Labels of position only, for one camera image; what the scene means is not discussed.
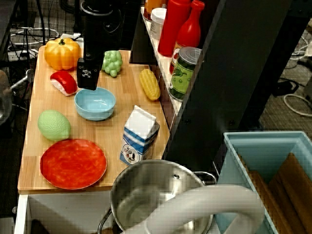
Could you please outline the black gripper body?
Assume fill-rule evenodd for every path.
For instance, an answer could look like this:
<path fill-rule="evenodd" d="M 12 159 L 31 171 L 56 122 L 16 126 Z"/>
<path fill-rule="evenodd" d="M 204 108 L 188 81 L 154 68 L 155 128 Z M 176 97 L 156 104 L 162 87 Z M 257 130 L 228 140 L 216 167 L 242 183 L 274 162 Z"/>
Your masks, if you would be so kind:
<path fill-rule="evenodd" d="M 84 68 L 87 70 L 102 70 L 103 58 L 104 58 L 103 49 L 90 49 L 84 48 L 83 59 L 84 59 Z"/>

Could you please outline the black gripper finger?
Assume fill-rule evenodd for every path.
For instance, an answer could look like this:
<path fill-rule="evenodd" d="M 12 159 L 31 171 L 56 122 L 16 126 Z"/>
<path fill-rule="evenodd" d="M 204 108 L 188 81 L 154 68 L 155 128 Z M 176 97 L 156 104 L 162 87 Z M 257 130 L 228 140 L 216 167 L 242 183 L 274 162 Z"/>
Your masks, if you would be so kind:
<path fill-rule="evenodd" d="M 79 88 L 96 90 L 101 66 L 98 61 L 79 58 L 77 62 L 77 83 Z"/>

